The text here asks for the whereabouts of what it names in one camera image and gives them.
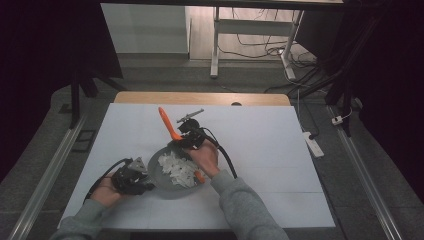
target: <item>gray sleeve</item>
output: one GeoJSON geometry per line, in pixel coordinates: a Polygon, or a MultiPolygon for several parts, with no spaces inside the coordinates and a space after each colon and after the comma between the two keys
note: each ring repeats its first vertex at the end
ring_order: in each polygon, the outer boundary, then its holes
{"type": "Polygon", "coordinates": [[[60,228],[51,236],[50,240],[95,239],[102,229],[102,213],[105,210],[106,207],[101,203],[87,199],[75,216],[62,220],[60,228]]]}
{"type": "Polygon", "coordinates": [[[222,170],[211,181],[220,195],[219,205],[239,240],[289,239],[275,222],[259,195],[241,178],[222,170]]]}

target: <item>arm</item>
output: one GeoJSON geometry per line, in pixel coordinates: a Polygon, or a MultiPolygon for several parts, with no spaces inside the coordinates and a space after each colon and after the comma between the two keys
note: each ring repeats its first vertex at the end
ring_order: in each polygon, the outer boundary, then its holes
{"type": "Polygon", "coordinates": [[[226,170],[218,168],[218,151],[211,142],[205,140],[199,149],[186,152],[212,179],[212,187],[220,195],[219,204],[225,219],[238,239],[289,239],[259,195],[243,179],[233,179],[226,170]]]}
{"type": "Polygon", "coordinates": [[[50,239],[95,239],[102,229],[103,212],[121,198],[123,195],[113,187],[110,177],[104,178],[78,213],[75,216],[64,218],[60,228],[50,239]]]}

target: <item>white wall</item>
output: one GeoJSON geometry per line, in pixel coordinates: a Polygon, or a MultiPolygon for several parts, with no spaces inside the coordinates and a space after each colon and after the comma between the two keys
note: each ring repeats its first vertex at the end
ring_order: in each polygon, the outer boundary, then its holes
{"type": "Polygon", "coordinates": [[[186,7],[102,4],[117,53],[188,53],[186,7]]]}

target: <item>orange handle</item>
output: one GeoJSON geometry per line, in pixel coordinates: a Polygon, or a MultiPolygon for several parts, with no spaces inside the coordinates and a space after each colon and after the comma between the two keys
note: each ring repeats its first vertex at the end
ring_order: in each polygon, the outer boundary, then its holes
{"type": "Polygon", "coordinates": [[[165,123],[165,126],[168,129],[169,134],[171,134],[172,140],[182,140],[183,138],[174,131],[174,128],[172,128],[172,124],[169,121],[168,115],[166,115],[165,110],[163,110],[163,108],[161,107],[159,107],[159,114],[160,114],[160,117],[162,118],[163,123],[165,123]]]}

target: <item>white paper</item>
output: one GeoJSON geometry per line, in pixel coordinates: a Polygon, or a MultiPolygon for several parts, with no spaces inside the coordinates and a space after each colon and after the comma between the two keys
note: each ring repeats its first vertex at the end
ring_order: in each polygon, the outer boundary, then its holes
{"type": "MultiPolygon", "coordinates": [[[[281,227],[334,227],[293,107],[160,105],[176,120],[210,129],[281,227]]],[[[111,104],[63,217],[77,213],[91,185],[123,158],[150,158],[170,141],[155,104],[111,104]]],[[[220,154],[219,167],[229,169],[220,154]]],[[[154,189],[107,212],[111,229],[229,229],[209,182],[183,193],[154,189]]]]}

